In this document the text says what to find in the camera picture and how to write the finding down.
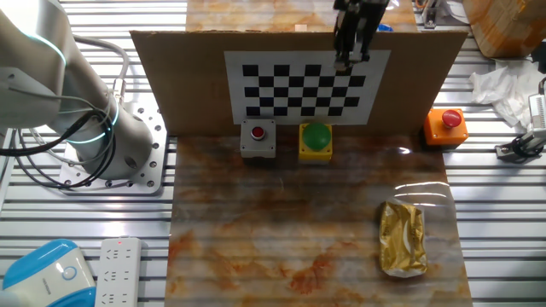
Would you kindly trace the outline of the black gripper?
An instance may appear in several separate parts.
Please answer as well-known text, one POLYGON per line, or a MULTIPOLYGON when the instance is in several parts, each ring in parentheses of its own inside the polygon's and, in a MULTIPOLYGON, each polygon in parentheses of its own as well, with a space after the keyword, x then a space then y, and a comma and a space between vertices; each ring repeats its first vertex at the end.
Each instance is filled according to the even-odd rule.
POLYGON ((347 47, 347 26, 345 17, 356 17, 365 20, 365 26, 356 30, 352 60, 363 62, 369 60, 369 45, 372 32, 375 32, 386 12, 388 0, 335 0, 334 10, 338 12, 334 28, 334 48, 336 50, 334 68, 344 72, 348 67, 349 53, 347 47))

